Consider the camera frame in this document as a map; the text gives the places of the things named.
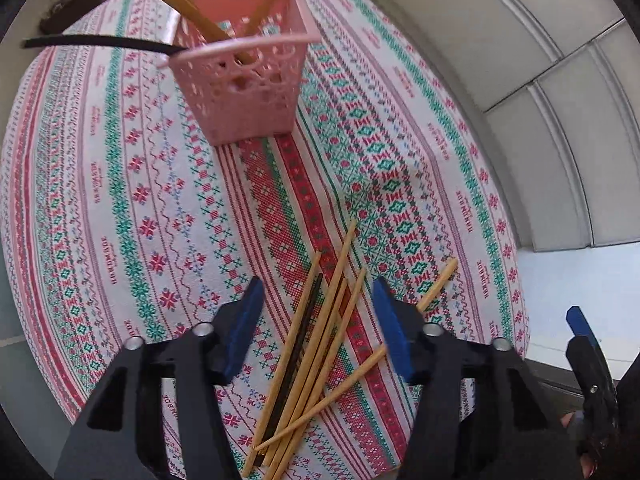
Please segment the person's right hand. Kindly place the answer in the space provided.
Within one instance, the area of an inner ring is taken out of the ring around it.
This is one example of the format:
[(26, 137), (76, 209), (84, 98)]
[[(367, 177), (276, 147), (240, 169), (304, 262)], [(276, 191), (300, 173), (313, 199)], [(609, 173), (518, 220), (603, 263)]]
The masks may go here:
[(570, 436), (570, 440), (576, 445), (582, 475), (585, 479), (589, 479), (598, 469), (598, 454), (589, 441), (589, 427), (584, 412), (576, 411), (563, 415), (561, 424)]

